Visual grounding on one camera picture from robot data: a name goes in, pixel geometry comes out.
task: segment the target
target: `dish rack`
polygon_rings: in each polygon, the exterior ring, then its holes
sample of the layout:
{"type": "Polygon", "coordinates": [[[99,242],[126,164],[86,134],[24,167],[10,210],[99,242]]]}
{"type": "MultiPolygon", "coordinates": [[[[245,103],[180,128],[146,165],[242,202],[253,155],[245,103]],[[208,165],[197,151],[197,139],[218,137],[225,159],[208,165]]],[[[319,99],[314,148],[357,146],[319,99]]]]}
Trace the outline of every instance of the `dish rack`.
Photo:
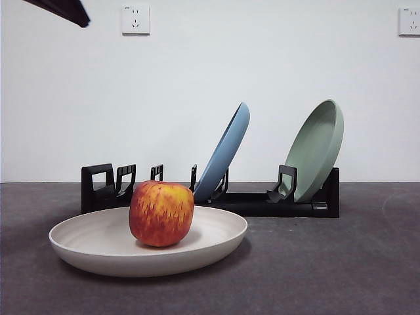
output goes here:
{"type": "MultiPolygon", "coordinates": [[[[152,167],[150,180],[163,180],[163,165],[152,167]]],[[[279,165],[278,181],[273,189],[265,193],[258,192],[228,192],[229,169],[226,170],[220,184],[205,202],[196,205],[224,209],[243,217],[316,217],[339,218],[339,168],[334,167],[322,187],[308,202],[295,202],[294,193],[297,186],[298,170],[295,167],[279,165]],[[291,177],[291,188],[286,194],[281,193],[280,187],[283,176],[291,177]]],[[[191,168],[190,189],[194,192],[197,179],[197,165],[191,168]]]]}

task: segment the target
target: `apple skin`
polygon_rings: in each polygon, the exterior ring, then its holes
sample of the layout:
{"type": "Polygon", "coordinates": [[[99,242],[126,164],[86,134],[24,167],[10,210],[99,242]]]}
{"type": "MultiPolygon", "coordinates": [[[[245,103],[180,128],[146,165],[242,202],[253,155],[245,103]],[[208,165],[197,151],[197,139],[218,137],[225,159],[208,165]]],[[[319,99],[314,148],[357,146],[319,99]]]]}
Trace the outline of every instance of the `apple skin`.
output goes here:
{"type": "Polygon", "coordinates": [[[187,187],[148,180],[136,187],[131,198],[131,234],[146,245],[163,247],[187,235],[194,212],[194,196],[187,187]]]}

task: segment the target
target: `electrical outlet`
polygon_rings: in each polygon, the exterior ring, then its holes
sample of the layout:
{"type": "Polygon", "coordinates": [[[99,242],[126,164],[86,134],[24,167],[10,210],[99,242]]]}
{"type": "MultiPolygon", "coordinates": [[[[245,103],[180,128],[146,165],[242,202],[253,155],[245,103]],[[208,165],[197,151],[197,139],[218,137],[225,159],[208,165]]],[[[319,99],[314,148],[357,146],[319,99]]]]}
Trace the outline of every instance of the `electrical outlet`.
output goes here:
{"type": "Polygon", "coordinates": [[[420,8],[400,8],[400,36],[420,36],[420,8]]]}
{"type": "Polygon", "coordinates": [[[124,5],[121,10],[121,31],[123,35],[149,35],[150,6],[124,5]]]}

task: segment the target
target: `white wall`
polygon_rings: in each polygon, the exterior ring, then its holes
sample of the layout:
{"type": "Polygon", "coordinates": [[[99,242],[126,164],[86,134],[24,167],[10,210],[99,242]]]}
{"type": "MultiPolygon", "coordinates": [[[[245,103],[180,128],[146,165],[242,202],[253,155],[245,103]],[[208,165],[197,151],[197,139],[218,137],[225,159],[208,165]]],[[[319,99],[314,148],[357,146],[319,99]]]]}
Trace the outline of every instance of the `white wall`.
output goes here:
{"type": "Polygon", "coordinates": [[[83,165],[203,171],[240,101],[251,123],[233,181],[275,180],[312,109],[345,115],[342,181],[420,179],[420,38],[397,0],[151,0],[150,37],[120,34],[118,0],[81,29],[2,0],[3,182],[79,181],[83,165]]]}

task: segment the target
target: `table surface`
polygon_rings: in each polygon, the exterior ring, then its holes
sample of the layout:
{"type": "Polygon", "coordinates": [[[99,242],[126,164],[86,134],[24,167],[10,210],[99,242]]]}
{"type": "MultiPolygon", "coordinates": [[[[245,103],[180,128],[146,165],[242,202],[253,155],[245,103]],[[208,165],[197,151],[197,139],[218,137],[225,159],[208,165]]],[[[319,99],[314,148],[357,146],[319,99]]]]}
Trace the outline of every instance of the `table surface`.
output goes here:
{"type": "Polygon", "coordinates": [[[49,243],[79,214],[80,184],[2,184],[1,313],[420,314],[420,183],[342,183],[340,195],[339,219],[249,217],[227,258],[126,279],[78,270],[49,243]]]}

